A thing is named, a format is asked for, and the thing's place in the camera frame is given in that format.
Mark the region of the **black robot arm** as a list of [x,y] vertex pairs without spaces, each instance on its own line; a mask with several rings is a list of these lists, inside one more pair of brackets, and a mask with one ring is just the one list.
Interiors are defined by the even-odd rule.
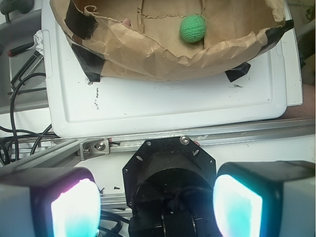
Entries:
[[122,168],[132,216],[101,208],[84,167],[0,170],[3,237],[313,237],[316,166],[215,159],[188,138],[147,140]]

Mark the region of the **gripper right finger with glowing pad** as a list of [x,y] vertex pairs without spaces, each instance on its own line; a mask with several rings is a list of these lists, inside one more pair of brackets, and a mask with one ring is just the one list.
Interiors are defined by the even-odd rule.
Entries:
[[227,162],[218,170],[213,207],[224,237],[314,237],[315,163]]

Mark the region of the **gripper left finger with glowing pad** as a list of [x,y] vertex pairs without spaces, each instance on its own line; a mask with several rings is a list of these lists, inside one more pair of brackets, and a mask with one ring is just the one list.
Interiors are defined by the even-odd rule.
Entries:
[[94,237],[101,198],[82,167],[27,168],[0,178],[2,237]]

